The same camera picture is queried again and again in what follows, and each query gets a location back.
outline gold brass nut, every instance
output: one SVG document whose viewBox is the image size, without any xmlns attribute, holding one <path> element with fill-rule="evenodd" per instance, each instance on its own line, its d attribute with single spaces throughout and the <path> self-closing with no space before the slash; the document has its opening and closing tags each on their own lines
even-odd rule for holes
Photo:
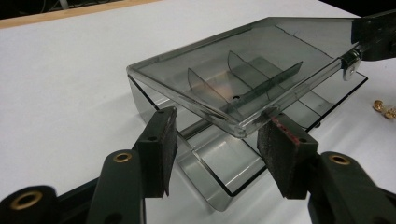
<svg viewBox="0 0 396 224">
<path fill-rule="evenodd" d="M 385 112 L 384 116 L 387 119 L 396 119 L 396 108 L 388 110 L 387 112 Z"/>
<path fill-rule="evenodd" d="M 335 162 L 335 163 L 340 164 L 340 165 L 349 165 L 350 164 L 349 159 L 347 159 L 346 157 L 341 156 L 341 155 L 330 155 L 329 159 L 332 162 Z"/>
<path fill-rule="evenodd" d="M 113 161 L 114 162 L 126 162 L 126 161 L 130 160 L 131 158 L 132 158 L 131 153 L 121 152 L 113 158 Z"/>
<path fill-rule="evenodd" d="M 383 103 L 382 103 L 382 101 L 380 101 L 380 100 L 374 101 L 373 109 L 376 110 L 376 111 L 378 111 L 378 112 L 381 112 L 382 109 L 384 108 L 384 106 L 383 106 L 382 104 L 383 104 Z"/>
<path fill-rule="evenodd" d="M 38 190 L 32 190 L 18 196 L 9 207 L 13 210 L 22 210 L 35 205 L 42 197 L 43 193 Z"/>
</svg>

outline brass insert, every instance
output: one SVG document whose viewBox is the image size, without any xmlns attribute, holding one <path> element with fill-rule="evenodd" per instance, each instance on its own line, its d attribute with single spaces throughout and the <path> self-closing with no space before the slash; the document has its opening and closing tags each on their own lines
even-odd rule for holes
<svg viewBox="0 0 396 224">
<path fill-rule="evenodd" d="M 350 161 L 341 155 L 331 155 L 331 156 L 329 156 L 329 159 L 337 164 L 340 164 L 340 165 L 349 165 L 350 164 Z"/>
<path fill-rule="evenodd" d="M 32 190 L 18 196 L 9 207 L 13 210 L 22 210 L 35 205 L 42 197 L 43 193 L 38 190 Z"/>
<path fill-rule="evenodd" d="M 131 158 L 132 158 L 132 154 L 131 153 L 122 152 L 120 154 L 117 154 L 113 158 L 113 161 L 115 161 L 115 162 L 126 162 L 126 161 L 130 160 Z"/>
<path fill-rule="evenodd" d="M 380 101 L 380 100 L 374 101 L 373 109 L 376 110 L 376 111 L 378 111 L 378 112 L 381 112 L 382 109 L 384 108 L 384 106 L 383 106 L 382 104 L 383 104 L 383 103 L 382 103 L 382 101 Z"/>
</svg>

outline white table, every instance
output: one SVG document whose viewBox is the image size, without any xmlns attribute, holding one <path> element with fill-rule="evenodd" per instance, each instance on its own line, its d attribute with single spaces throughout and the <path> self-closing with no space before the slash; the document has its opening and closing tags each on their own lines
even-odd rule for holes
<svg viewBox="0 0 396 224">
<path fill-rule="evenodd" d="M 125 67 L 269 16 L 353 17 L 314 0 L 164 0 L 0 30 L 0 199 L 32 185 L 65 193 L 99 176 L 110 152 L 145 127 Z M 370 78 L 311 134 L 396 192 L 396 61 L 362 63 Z M 213 210 L 175 165 L 170 197 L 148 199 L 148 223 L 309 223 L 307 201 L 282 199 L 260 176 L 225 212 Z"/>
</svg>

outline black plastic arm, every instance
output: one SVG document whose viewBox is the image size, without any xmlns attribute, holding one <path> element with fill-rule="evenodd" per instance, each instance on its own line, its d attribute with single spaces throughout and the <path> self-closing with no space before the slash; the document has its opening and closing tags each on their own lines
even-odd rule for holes
<svg viewBox="0 0 396 224">
<path fill-rule="evenodd" d="M 313 223 L 396 223 L 394 194 L 378 188 L 352 158 L 319 155 L 318 143 L 287 116 L 273 118 L 258 135 L 258 149 L 282 195 L 304 199 L 311 193 Z"/>
</svg>

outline transparent plastic lid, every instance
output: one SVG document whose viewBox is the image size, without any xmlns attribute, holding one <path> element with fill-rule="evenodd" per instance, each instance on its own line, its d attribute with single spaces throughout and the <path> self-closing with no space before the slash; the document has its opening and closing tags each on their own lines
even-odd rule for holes
<svg viewBox="0 0 396 224">
<path fill-rule="evenodd" d="M 352 21 L 268 18 L 132 64 L 128 75 L 243 138 L 341 69 L 355 47 Z"/>
</svg>

